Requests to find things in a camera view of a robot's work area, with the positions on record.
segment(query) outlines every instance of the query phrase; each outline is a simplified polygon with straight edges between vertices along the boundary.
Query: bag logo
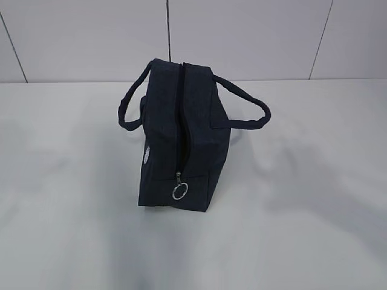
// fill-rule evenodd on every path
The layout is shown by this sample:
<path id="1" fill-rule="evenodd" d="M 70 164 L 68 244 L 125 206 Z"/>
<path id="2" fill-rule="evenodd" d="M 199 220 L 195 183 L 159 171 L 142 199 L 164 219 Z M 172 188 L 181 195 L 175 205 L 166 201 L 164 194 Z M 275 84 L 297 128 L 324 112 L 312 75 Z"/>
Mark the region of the bag logo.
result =
<path id="1" fill-rule="evenodd" d="M 145 150 L 145 154 L 144 154 L 144 164 L 147 163 L 148 159 L 149 159 L 149 152 L 151 151 L 151 148 L 148 146 Z"/>

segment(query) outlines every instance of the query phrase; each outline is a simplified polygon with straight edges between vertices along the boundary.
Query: white wall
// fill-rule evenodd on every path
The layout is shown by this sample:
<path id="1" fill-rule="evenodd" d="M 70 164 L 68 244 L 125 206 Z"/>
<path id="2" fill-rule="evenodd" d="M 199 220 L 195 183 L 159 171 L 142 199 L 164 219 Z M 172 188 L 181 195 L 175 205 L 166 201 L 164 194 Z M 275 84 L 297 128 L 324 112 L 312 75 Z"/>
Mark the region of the white wall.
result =
<path id="1" fill-rule="evenodd" d="M 163 0 L 0 0 L 29 82 L 136 79 L 167 58 Z"/>
<path id="2" fill-rule="evenodd" d="M 387 78 L 386 14 L 386 0 L 335 0 L 312 78 Z"/>
<path id="3" fill-rule="evenodd" d="M 331 0 L 170 2 L 172 57 L 232 80 L 309 78 Z"/>
<path id="4" fill-rule="evenodd" d="M 0 83 L 10 82 L 24 82 L 24 78 L 5 28 L 0 21 Z"/>
<path id="5" fill-rule="evenodd" d="M 0 0 L 29 82 L 133 81 L 167 59 L 166 0 Z M 172 61 L 308 79 L 331 0 L 172 0 Z M 334 0 L 312 79 L 387 77 L 387 1 Z M 23 81 L 0 27 L 0 82 Z"/>

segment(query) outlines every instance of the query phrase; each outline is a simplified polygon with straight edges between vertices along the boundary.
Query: bag handle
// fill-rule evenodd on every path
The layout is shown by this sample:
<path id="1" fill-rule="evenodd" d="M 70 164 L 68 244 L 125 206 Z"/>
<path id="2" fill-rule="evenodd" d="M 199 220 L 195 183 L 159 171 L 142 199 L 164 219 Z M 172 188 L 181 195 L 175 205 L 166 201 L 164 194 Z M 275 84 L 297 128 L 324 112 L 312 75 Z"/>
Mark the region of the bag handle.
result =
<path id="1" fill-rule="evenodd" d="M 265 115 L 260 118 L 259 120 L 249 120 L 249 121 L 242 121 L 242 120 L 219 120 L 215 121 L 212 124 L 212 127 L 214 129 L 219 128 L 235 128 L 235 129 L 245 129 L 245 130 L 256 130 L 262 128 L 267 122 L 269 122 L 270 118 L 272 117 L 272 113 L 270 112 L 270 109 L 268 106 L 263 102 L 256 98 L 253 98 L 251 95 L 243 91 L 241 88 L 237 87 L 233 83 L 229 82 L 228 80 L 222 79 L 221 77 L 218 77 L 216 75 L 213 75 L 213 80 L 217 83 L 220 83 L 223 88 L 227 89 L 229 92 L 232 92 L 233 94 L 237 95 L 238 97 L 241 97 L 245 99 L 246 101 L 249 101 L 259 107 L 265 112 Z"/>
<path id="2" fill-rule="evenodd" d="M 146 78 L 146 76 L 149 74 L 149 71 L 151 70 L 151 66 L 152 66 L 152 62 L 149 62 L 145 70 L 143 71 L 143 73 L 138 78 L 138 80 L 134 82 L 134 84 L 125 94 L 124 98 L 121 100 L 121 103 L 119 106 L 119 125 L 128 131 L 136 130 L 141 125 L 141 117 L 135 121 L 125 122 L 125 114 L 135 90 L 144 82 L 144 79 Z"/>

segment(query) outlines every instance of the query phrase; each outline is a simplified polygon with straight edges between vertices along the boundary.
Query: key ring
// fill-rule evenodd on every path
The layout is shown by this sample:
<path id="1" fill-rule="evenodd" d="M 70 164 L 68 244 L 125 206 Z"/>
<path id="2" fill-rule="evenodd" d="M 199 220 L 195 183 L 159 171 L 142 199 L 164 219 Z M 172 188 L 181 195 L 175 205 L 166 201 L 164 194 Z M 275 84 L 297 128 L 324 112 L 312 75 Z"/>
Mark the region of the key ring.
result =
<path id="1" fill-rule="evenodd" d="M 182 194 L 179 198 L 177 198 L 177 197 L 175 196 L 175 193 L 176 193 L 176 190 L 177 190 L 180 186 L 185 186 L 186 189 L 185 189 L 185 191 L 183 192 L 183 194 Z M 175 188 L 174 188 L 174 190 L 173 190 L 173 192 L 172 192 L 172 197 L 173 197 L 174 200 L 179 201 L 180 199 L 182 199 L 183 197 L 185 197 L 187 191 L 188 191 L 188 184 L 186 184 L 185 182 L 180 183 L 180 184 L 178 184 L 178 185 L 175 186 Z"/>

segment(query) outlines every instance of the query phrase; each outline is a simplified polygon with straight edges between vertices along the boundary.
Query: handbag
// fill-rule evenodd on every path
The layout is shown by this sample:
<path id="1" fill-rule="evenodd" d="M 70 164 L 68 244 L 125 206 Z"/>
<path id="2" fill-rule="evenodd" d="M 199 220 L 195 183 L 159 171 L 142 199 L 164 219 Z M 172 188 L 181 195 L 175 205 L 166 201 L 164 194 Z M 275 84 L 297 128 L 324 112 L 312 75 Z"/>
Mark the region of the handbag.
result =
<path id="1" fill-rule="evenodd" d="M 126 122 L 133 93 L 150 72 L 140 118 Z M 259 120 L 229 120 L 216 84 L 259 106 Z M 139 206 L 171 206 L 206 211 L 229 149 L 231 128 L 260 129 L 271 118 L 269 108 L 239 87 L 214 75 L 209 67 L 154 59 L 122 99 L 119 125 L 145 133 Z"/>

